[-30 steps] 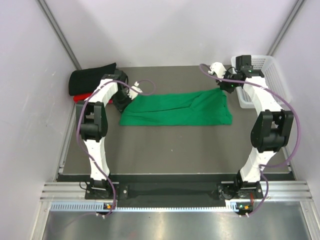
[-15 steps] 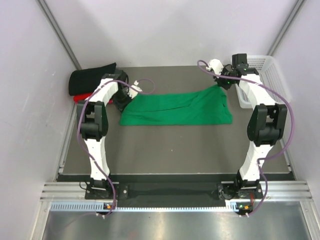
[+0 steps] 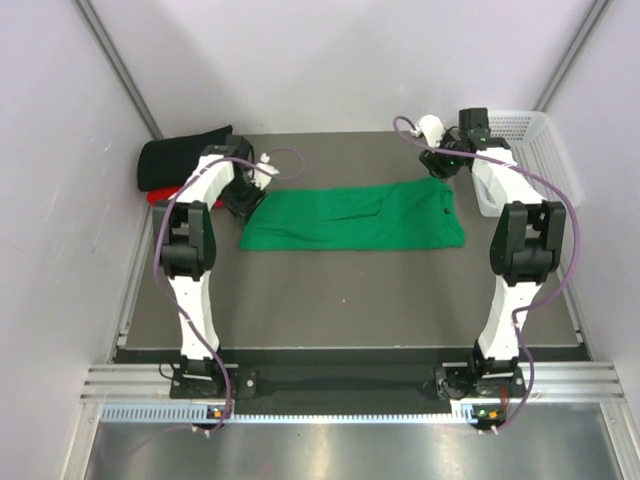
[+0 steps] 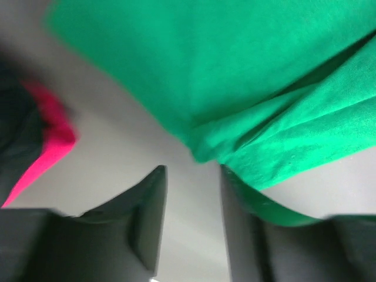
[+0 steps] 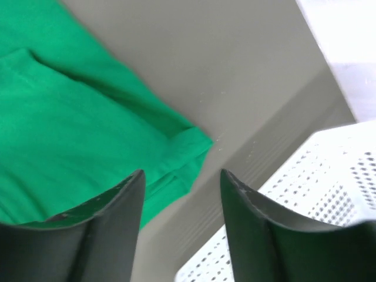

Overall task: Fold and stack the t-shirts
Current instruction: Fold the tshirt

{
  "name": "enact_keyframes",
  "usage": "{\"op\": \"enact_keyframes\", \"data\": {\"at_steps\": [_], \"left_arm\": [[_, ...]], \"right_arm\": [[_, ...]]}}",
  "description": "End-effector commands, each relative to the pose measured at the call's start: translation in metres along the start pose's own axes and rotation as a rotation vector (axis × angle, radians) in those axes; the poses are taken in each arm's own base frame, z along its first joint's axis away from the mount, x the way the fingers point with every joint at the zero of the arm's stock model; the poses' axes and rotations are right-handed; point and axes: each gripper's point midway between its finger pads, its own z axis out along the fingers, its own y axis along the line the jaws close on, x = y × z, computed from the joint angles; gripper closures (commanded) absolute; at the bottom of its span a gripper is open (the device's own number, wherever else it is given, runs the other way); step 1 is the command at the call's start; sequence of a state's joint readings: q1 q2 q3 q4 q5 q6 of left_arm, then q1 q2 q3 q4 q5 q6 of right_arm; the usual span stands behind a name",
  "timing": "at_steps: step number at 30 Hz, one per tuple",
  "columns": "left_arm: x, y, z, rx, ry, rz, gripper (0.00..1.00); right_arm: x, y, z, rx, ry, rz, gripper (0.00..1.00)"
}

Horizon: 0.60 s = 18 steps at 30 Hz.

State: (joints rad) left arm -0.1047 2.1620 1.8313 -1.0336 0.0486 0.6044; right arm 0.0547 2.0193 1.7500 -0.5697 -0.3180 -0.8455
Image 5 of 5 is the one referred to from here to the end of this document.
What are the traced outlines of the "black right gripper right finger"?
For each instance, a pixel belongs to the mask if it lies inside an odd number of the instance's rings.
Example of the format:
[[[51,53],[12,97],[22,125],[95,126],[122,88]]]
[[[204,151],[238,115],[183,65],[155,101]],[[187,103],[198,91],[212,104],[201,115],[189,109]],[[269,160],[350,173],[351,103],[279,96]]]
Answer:
[[[236,281],[374,281],[375,221],[338,227],[298,214],[220,173]]]

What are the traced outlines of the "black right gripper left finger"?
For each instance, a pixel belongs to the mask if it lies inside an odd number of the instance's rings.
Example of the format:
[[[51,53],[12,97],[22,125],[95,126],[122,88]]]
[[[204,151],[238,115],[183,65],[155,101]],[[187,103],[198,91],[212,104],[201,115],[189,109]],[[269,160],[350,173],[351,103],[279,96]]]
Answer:
[[[46,221],[1,224],[1,281],[130,281],[145,197],[137,170]]]

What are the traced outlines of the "green t-shirt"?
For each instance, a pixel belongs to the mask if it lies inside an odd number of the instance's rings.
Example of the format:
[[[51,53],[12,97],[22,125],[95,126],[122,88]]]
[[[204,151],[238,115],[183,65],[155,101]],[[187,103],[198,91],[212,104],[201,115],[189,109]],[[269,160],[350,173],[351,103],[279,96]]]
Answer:
[[[43,221],[146,175],[141,224],[190,193],[212,140],[58,1],[1,2],[1,221]]]

